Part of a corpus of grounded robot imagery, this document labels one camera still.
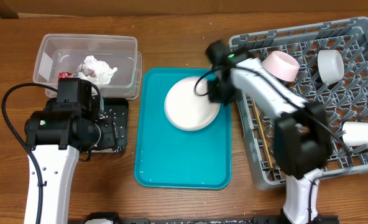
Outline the silver red foil wrapper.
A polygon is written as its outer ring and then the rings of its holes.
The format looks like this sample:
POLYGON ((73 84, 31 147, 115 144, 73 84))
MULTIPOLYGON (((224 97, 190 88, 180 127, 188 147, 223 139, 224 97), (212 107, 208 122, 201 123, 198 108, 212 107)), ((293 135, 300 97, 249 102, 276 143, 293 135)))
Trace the silver red foil wrapper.
POLYGON ((94 74, 94 70, 86 67, 84 63, 81 63, 74 73, 60 72, 58 75, 58 80, 62 78, 80 78, 92 81, 96 78, 96 75, 94 74))

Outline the large pink plate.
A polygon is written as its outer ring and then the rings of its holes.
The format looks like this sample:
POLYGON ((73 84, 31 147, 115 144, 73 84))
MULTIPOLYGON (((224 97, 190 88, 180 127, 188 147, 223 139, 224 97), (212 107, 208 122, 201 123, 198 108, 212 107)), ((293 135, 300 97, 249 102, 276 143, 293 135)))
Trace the large pink plate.
POLYGON ((207 92, 207 81, 200 77, 186 77, 169 89, 164 103, 167 119, 176 128, 197 131, 205 128, 217 117, 221 105, 211 103, 208 96, 196 93, 207 92))

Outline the white napkin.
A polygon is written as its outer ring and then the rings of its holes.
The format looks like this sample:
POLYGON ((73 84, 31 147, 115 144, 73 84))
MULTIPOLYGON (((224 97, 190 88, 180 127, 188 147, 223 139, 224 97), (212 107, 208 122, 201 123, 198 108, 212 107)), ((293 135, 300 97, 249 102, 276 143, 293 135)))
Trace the white napkin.
POLYGON ((108 85, 117 72, 117 67, 111 68, 105 61, 87 56, 78 66, 74 77, 88 80, 95 85, 108 85))

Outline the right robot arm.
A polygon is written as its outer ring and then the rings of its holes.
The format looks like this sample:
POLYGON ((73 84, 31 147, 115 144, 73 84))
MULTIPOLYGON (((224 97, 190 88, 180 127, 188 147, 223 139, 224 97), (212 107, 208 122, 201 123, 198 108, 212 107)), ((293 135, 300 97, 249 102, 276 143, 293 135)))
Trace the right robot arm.
POLYGON ((231 51, 222 41, 205 50, 216 78, 205 95, 227 106, 242 91, 274 122, 274 159, 286 178, 283 220, 314 223, 324 167, 333 153, 324 106, 290 91, 246 49, 231 51))

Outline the small white cup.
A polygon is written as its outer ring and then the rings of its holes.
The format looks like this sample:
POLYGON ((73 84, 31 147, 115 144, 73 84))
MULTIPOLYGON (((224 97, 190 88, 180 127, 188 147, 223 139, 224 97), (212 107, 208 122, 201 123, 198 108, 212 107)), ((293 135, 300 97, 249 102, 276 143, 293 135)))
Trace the small white cup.
POLYGON ((368 144, 368 123, 350 122, 343 124, 342 136, 344 143, 347 146, 361 146, 368 144))

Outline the pile of white rice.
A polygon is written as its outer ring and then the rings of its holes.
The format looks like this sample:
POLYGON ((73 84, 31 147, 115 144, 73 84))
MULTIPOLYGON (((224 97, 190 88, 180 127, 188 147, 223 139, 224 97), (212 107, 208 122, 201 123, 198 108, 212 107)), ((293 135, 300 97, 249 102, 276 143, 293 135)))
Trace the pile of white rice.
POLYGON ((128 107, 106 105, 99 115, 97 125, 101 130, 101 140, 92 148, 93 153, 124 153, 127 146, 128 107))

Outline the wooden chopstick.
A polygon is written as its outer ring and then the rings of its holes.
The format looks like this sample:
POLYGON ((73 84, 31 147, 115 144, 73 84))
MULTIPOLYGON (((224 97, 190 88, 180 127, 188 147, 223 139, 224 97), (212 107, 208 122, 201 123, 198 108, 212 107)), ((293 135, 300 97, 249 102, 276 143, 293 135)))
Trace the wooden chopstick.
POLYGON ((271 157, 270 157, 269 148, 268 148, 267 141, 266 141, 266 138, 265 138, 265 135, 264 135, 264 130, 263 130, 263 127, 262 127, 262 122, 261 122, 261 119, 260 119, 259 110, 258 110, 258 107, 257 107, 254 100, 252 100, 252 106, 253 106, 253 109, 254 109, 254 113, 255 113, 255 117, 256 117, 259 129, 260 129, 260 135, 261 135, 261 138, 262 138, 264 151, 265 151, 264 154, 265 154, 265 156, 267 158, 267 161, 269 163, 269 167, 271 169, 273 169, 274 165, 273 165, 271 157))

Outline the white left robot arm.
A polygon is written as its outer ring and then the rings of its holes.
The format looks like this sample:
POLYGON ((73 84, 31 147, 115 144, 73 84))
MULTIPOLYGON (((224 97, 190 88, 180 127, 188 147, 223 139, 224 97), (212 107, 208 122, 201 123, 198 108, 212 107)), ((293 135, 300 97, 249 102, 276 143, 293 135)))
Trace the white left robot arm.
POLYGON ((25 143, 34 155, 25 223, 66 223, 71 183, 81 153, 123 153, 129 104, 103 98, 91 82, 62 78, 57 95, 25 122, 25 143))

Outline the pink bowl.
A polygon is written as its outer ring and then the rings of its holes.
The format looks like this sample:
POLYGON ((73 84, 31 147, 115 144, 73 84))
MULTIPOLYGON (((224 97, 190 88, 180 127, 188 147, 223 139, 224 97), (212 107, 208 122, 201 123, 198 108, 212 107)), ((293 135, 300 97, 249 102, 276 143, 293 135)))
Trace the pink bowl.
POLYGON ((300 69, 295 58, 281 51, 273 51, 262 61, 262 65, 270 74, 286 82, 294 82, 300 69))

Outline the grey green bowl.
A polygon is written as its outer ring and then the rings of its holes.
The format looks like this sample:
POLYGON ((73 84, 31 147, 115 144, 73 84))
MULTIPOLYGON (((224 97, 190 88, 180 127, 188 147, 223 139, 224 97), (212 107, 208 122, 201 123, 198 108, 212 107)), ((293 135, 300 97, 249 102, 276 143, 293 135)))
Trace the grey green bowl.
POLYGON ((332 85, 344 77, 344 62, 338 50, 318 52, 318 72, 323 83, 332 85))

